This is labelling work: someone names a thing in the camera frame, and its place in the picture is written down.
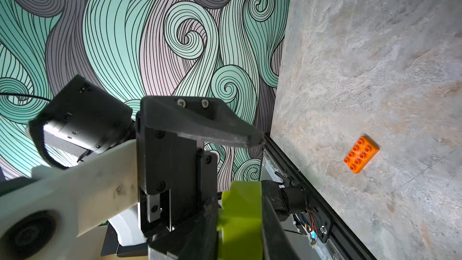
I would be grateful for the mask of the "small lime brick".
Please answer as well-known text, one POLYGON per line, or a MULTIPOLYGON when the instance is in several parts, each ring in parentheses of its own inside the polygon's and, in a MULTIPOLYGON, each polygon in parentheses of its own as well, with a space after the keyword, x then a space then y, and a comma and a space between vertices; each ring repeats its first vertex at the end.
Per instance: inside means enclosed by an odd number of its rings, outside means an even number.
POLYGON ((233 181, 218 212, 219 260, 261 260, 262 188, 256 181, 233 181))

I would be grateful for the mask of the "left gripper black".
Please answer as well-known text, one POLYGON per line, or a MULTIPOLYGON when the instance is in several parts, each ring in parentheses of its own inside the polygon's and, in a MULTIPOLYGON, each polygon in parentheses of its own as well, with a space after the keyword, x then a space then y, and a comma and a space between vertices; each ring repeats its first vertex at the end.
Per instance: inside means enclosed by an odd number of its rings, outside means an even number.
POLYGON ((171 232, 217 194, 218 156, 197 141, 236 148, 264 143, 261 130, 213 97, 146 96, 136 117, 140 229, 171 232))

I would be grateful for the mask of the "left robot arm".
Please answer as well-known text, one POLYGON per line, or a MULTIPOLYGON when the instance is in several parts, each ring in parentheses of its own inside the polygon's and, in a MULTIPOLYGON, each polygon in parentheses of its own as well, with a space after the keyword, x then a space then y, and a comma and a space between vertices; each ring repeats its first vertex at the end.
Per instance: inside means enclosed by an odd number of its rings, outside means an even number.
POLYGON ((217 255, 214 143, 252 148, 263 133, 221 99, 146 96, 137 114, 82 76, 29 124, 45 166, 1 184, 1 258, 63 260, 73 242, 138 207, 148 255, 217 255))

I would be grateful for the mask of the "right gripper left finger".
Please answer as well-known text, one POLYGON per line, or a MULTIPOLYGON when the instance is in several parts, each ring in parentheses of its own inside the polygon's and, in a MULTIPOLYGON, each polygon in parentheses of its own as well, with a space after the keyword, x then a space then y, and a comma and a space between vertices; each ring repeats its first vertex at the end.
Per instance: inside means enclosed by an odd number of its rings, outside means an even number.
POLYGON ((218 199, 210 197, 200 213, 148 244, 149 260, 216 260, 218 199))

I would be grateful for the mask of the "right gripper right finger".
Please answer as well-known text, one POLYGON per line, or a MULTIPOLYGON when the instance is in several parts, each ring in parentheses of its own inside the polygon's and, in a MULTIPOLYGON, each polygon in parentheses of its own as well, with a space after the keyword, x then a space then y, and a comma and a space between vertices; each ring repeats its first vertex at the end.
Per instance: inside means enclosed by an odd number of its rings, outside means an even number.
POLYGON ((262 187, 262 241, 265 260, 299 260, 280 222, 288 216, 288 206, 279 184, 264 180, 262 187))

